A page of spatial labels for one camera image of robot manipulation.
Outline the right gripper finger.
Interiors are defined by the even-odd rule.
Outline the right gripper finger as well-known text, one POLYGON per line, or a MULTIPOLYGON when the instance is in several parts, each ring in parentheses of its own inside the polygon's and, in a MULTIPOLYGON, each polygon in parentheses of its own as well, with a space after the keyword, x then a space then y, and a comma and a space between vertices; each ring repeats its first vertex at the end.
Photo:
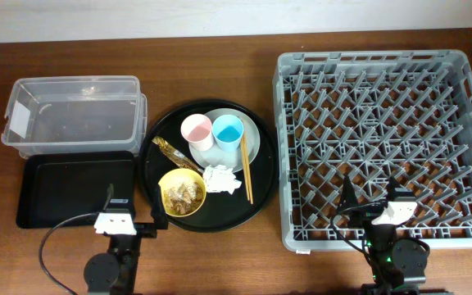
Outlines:
POLYGON ((357 201, 352 182, 349 176, 346 175, 343 180, 343 189, 339 200, 339 209, 346 210, 358 205, 359 203, 357 201))
POLYGON ((387 200, 389 202, 413 202, 415 194, 408 188, 400 185, 393 177, 388 179, 387 200))

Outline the food scraps and rice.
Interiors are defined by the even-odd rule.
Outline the food scraps and rice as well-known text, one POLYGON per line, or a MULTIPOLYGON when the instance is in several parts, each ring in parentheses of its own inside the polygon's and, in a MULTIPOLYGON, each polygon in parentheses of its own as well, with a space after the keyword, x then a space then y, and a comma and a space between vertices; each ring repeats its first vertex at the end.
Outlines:
POLYGON ((176 216, 186 216, 196 211, 203 200, 203 190, 196 182, 177 184, 163 192, 166 212, 176 216))

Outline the yellow bowl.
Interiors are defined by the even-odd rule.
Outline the yellow bowl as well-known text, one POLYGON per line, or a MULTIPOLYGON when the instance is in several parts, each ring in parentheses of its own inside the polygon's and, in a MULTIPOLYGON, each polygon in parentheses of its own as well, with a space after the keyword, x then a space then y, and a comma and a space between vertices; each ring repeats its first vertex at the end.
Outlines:
MULTIPOLYGON (((204 181, 203 181, 202 177, 200 176, 200 174, 198 174, 197 172, 195 172, 193 170, 185 169, 185 168, 179 168, 179 169, 171 170, 171 171, 167 172, 159 180, 158 184, 161 186, 162 201, 163 201, 163 192, 166 189, 168 189, 172 186, 175 186, 177 184, 185 183, 185 182, 196 182, 196 183, 199 184, 199 186, 203 190, 203 196, 204 196, 204 200, 202 202, 202 205, 203 205, 203 203, 206 200, 206 195, 207 195, 206 186, 204 184, 204 181)), ((190 216, 190 215, 194 214, 196 211, 194 211, 194 212, 192 212, 192 213, 190 213, 186 216, 190 216)), ((166 214, 169 215, 169 216, 173 216, 173 217, 185 217, 185 216, 176 216, 176 215, 168 214, 167 212, 166 212, 166 214)))

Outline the gold snack wrapper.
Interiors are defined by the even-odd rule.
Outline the gold snack wrapper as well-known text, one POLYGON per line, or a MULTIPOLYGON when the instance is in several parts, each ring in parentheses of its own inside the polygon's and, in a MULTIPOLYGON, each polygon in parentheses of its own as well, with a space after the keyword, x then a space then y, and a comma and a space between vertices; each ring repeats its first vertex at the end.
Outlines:
POLYGON ((188 159, 182 152, 170 145, 162 137, 156 136, 152 139, 152 142, 155 143, 159 147, 160 151, 179 168, 186 168, 193 170, 200 175, 203 174, 204 170, 200 166, 188 159))

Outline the white napkin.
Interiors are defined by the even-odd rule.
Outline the white napkin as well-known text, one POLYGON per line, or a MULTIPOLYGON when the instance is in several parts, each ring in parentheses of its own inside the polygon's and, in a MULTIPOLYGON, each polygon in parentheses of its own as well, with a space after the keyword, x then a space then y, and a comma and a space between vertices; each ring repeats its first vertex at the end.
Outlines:
POLYGON ((223 165, 208 166, 204 170, 202 178, 208 193, 227 192, 233 194, 242 184, 240 180, 236 179, 233 169, 223 165))

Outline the pink cup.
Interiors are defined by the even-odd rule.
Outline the pink cup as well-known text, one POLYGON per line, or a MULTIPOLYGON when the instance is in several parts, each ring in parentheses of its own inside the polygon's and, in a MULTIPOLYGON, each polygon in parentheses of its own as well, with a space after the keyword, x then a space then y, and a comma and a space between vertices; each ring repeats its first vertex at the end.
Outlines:
POLYGON ((203 114, 186 117, 181 126, 182 137, 196 150, 206 151, 214 143, 211 120, 203 114))

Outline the blue cup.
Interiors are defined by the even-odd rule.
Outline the blue cup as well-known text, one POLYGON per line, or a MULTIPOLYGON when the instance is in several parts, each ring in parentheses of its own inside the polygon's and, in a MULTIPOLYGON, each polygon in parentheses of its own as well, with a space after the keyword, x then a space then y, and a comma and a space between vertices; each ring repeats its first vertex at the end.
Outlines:
POLYGON ((215 141, 225 152, 233 152, 238 148, 243 132, 243 122, 234 115, 219 116, 212 125, 215 141))

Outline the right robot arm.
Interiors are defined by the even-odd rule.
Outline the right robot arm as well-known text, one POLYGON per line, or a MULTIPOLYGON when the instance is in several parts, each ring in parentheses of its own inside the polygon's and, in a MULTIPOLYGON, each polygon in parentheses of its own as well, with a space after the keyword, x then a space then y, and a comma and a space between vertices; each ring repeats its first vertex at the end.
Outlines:
POLYGON ((397 236, 397 227, 407 222, 417 208, 412 190, 388 179, 386 197, 360 204, 353 184, 344 177, 336 216, 347 216, 347 225, 362 228, 361 245, 356 248, 372 270, 372 284, 362 284, 361 294, 419 294, 425 283, 430 254, 427 243, 397 236))

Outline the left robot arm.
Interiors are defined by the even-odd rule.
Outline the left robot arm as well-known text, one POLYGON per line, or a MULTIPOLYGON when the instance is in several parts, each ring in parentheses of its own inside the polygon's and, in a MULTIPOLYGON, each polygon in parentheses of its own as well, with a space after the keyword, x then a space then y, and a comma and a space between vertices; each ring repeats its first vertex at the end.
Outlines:
POLYGON ((114 200, 114 187, 107 189, 107 200, 94 223, 97 234, 110 239, 108 249, 91 257, 84 267, 89 294, 133 294, 141 254, 141 242, 156 238, 159 230, 168 229, 161 187, 156 188, 152 204, 152 222, 136 223, 134 203, 114 200))

